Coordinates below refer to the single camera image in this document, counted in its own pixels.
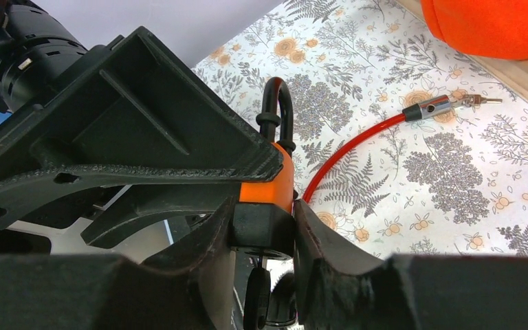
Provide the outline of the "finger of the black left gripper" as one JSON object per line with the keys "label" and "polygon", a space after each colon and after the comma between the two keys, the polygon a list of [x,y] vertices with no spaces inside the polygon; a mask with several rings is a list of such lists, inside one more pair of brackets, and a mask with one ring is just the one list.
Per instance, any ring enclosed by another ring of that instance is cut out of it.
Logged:
{"label": "finger of the black left gripper", "polygon": [[0,229],[63,229],[119,188],[275,178],[282,157],[152,33],[0,41]]}
{"label": "finger of the black left gripper", "polygon": [[239,191],[239,184],[133,186],[80,235],[89,246],[110,249],[159,221],[211,214]]}

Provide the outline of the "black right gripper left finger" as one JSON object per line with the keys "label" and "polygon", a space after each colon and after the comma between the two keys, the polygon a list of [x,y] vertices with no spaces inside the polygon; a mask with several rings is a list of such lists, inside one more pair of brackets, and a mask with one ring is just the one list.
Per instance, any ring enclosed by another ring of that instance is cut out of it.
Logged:
{"label": "black right gripper left finger", "polygon": [[140,264],[118,254],[0,254],[0,329],[229,329],[235,206],[225,200]]}

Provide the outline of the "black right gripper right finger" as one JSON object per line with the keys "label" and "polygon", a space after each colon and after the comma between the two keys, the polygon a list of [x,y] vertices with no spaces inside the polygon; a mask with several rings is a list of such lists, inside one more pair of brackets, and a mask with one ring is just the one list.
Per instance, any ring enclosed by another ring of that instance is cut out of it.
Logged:
{"label": "black right gripper right finger", "polygon": [[306,329],[528,329],[528,258],[394,254],[382,260],[303,200],[294,273]]}

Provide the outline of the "orange black padlock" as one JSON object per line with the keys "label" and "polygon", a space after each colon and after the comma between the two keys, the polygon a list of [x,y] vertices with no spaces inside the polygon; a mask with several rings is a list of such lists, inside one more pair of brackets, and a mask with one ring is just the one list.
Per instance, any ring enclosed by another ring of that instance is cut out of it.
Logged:
{"label": "orange black padlock", "polygon": [[273,77],[266,82],[256,123],[260,134],[282,157],[282,167],[270,181],[241,184],[230,245],[252,256],[283,261],[294,255],[296,222],[292,208],[296,193],[292,153],[296,145],[292,97],[282,78]]}

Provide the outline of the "red cable lock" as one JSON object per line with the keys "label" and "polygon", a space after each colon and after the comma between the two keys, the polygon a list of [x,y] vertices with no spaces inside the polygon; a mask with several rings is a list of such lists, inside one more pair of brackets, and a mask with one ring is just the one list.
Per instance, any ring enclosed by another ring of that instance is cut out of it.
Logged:
{"label": "red cable lock", "polygon": [[302,200],[310,202],[311,198],[324,176],[350,151],[365,142],[367,139],[392,128],[402,122],[413,122],[428,119],[439,114],[449,112],[453,108],[453,102],[448,96],[439,96],[426,101],[418,102],[404,108],[400,114],[386,119],[379,124],[372,126],[361,134],[354,137],[349,142],[339,147],[335,153],[318,169],[308,186],[305,189]]}

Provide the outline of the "black headed keys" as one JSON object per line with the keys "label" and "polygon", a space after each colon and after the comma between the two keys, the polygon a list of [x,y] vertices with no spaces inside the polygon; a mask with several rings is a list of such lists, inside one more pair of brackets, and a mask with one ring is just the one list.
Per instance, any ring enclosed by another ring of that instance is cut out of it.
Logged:
{"label": "black headed keys", "polygon": [[244,329],[289,329],[298,320],[296,308],[296,276],[285,272],[272,284],[263,259],[247,257],[252,267],[243,299]]}

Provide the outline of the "silver keys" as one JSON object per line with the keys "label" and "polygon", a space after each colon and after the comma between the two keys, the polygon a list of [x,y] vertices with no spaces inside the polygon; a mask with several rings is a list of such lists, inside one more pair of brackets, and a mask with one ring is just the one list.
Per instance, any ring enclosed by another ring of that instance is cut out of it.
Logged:
{"label": "silver keys", "polygon": [[466,94],[458,100],[452,101],[451,105],[454,108],[476,108],[484,104],[501,104],[503,102],[500,98],[486,98],[479,94]]}

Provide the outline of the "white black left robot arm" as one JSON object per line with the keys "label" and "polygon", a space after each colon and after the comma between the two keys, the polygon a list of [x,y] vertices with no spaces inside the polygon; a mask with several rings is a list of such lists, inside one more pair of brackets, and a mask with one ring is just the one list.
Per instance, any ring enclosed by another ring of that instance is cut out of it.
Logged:
{"label": "white black left robot arm", "polygon": [[213,212],[283,155],[145,27],[84,47],[30,1],[0,1],[0,229],[90,217],[109,249]]}

